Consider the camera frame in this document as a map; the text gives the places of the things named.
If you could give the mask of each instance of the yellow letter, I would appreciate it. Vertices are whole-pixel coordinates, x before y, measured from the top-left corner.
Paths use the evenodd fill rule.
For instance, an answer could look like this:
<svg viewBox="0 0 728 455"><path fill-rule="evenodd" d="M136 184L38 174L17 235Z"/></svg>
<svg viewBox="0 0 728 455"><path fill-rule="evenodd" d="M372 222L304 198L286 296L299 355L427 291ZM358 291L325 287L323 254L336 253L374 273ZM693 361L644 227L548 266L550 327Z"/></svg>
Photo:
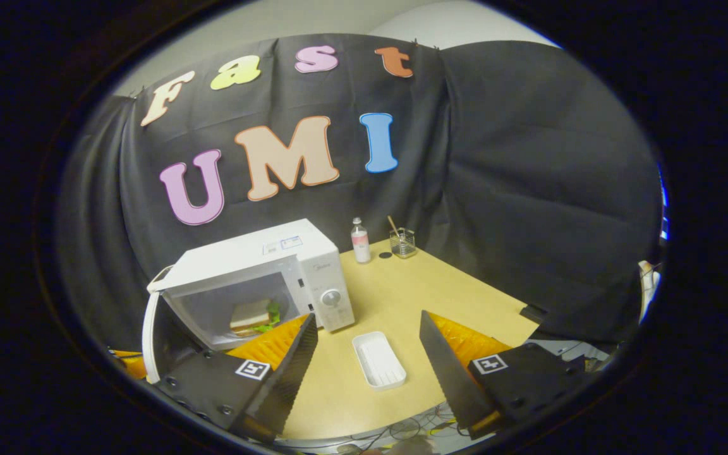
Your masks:
<svg viewBox="0 0 728 455"><path fill-rule="evenodd" d="M330 150L327 150L326 132L329 125L330 119L326 116L301 119L287 148L268 126L256 126L238 133L234 141L246 150L252 178L248 198L260 201L271 198L279 191L279 187L269 181L267 168L289 190L297 185L297 174L302 163L305 164L305 173L301 179L303 185L319 185L338 178L339 170L333 167Z"/></svg>
<svg viewBox="0 0 728 455"><path fill-rule="evenodd" d="M164 105L164 102L170 101L173 103L173 100L176 100L176 96L178 96L179 92L181 92L181 84L192 81L195 75L196 72L191 71L171 80L169 83L160 85L159 88L154 90L154 98L153 101L150 101L148 113L139 124L141 126L146 126L151 121L154 121L164 115L164 113L167 112L167 107Z"/></svg>
<svg viewBox="0 0 728 455"><path fill-rule="evenodd" d="M260 75L260 70L257 69L259 63L260 57L257 57L257 55L235 58L235 60L226 63L217 70L221 74L215 76L213 82L210 83L210 88L220 90L234 83L254 81Z"/></svg>

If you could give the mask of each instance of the letter m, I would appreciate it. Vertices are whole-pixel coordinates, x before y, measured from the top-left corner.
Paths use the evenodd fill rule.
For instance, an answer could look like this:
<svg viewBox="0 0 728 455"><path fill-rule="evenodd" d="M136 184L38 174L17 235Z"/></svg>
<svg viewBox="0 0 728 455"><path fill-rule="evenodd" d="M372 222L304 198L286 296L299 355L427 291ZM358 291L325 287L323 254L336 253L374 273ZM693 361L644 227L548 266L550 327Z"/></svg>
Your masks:
<svg viewBox="0 0 728 455"><path fill-rule="evenodd" d="M327 150L327 116L307 116L297 123L291 144L286 147L268 126L256 126L238 133L234 141L246 150L252 189L248 196L252 201L271 198L279 187L269 179L271 170L286 188L293 190L300 173L300 164L305 167L301 182L303 185L320 185L334 181L339 170L330 161Z"/></svg>

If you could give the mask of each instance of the white wall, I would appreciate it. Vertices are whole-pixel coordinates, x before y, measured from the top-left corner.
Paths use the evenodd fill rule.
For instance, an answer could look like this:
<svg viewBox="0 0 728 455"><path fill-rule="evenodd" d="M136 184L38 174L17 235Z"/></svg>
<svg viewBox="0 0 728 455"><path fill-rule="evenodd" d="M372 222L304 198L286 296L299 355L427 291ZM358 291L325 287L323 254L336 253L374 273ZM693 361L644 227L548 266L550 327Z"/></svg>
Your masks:
<svg viewBox="0 0 728 455"><path fill-rule="evenodd" d="M171 72L237 44L289 35L379 35L445 49L469 42L527 40L555 44L493 9L436 0L258 0L232 8L138 63L114 90L139 93Z"/></svg>

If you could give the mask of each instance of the microwave control knob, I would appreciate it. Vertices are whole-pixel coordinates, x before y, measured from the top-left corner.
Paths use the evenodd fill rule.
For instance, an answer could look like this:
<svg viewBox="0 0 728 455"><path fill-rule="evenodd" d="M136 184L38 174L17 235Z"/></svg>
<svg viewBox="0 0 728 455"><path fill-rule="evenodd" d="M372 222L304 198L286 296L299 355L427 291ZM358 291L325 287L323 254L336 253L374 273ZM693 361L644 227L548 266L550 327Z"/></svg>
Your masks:
<svg viewBox="0 0 728 455"><path fill-rule="evenodd" d="M324 303L325 305L335 308L336 306L338 306L339 300L341 300L341 292L336 291L336 289L324 291L324 294L322 294L320 300L322 300L322 303Z"/></svg>

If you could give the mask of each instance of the microwave control panel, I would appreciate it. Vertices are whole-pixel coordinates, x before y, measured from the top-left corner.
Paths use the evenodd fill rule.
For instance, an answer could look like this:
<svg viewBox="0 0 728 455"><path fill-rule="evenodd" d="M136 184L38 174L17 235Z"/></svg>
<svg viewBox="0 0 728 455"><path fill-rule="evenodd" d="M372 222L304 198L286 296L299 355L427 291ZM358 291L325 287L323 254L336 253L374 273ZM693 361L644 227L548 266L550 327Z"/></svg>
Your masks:
<svg viewBox="0 0 728 455"><path fill-rule="evenodd" d="M355 322L338 251L306 260L303 271L313 311L321 326L335 331Z"/></svg>

